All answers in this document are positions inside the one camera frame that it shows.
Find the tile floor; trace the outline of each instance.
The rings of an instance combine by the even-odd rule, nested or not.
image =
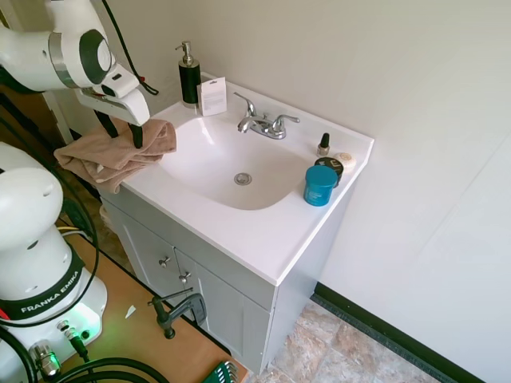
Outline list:
[[[89,209],[100,248],[133,272],[119,238],[101,220],[101,204],[73,176],[65,177]],[[438,381],[310,301],[275,360],[247,383],[434,382]]]

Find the white jar lid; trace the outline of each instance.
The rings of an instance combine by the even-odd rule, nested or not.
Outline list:
[[[343,164],[344,171],[349,172],[353,170],[355,165],[357,164],[357,160],[350,153],[337,153],[334,158]]]

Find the black lid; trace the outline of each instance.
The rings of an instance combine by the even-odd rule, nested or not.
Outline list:
[[[319,144],[322,148],[328,148],[330,145],[330,134],[324,133],[323,137],[321,137],[321,143]]]
[[[314,162],[314,165],[322,165],[327,166],[330,169],[334,169],[337,173],[337,184],[334,186],[334,188],[338,187],[339,181],[341,180],[341,176],[343,175],[344,167],[343,164],[341,164],[340,161],[337,161],[335,158],[331,157],[321,157]]]

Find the cabinet knob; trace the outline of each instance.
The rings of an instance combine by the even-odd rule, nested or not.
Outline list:
[[[179,280],[183,283],[183,284],[186,284],[188,283],[188,278],[190,278],[192,276],[192,273],[186,273],[185,275],[180,275],[179,276]]]
[[[160,259],[158,263],[165,269],[167,267],[167,262],[170,262],[170,260],[171,259],[169,257],[165,257],[165,259]]]

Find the white countertop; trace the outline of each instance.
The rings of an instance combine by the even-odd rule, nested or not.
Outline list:
[[[243,114],[246,109],[245,102],[232,95],[235,91],[251,98],[261,112],[276,111],[299,116],[302,122],[289,126],[287,137],[275,144],[285,145],[287,150],[310,161],[311,166],[318,159],[315,151],[324,132],[331,135],[330,156],[337,152],[348,152],[355,157],[356,167],[343,173],[327,206],[313,207],[305,202],[303,180],[270,207],[240,210],[194,192],[186,184],[172,178],[159,164],[138,172],[122,185],[261,278],[278,286],[366,166],[374,140],[228,83],[227,113],[233,112],[234,116]],[[199,117],[211,118],[197,115],[180,103],[154,116],[170,121],[176,129],[187,120]],[[256,135],[252,131],[246,134]]]

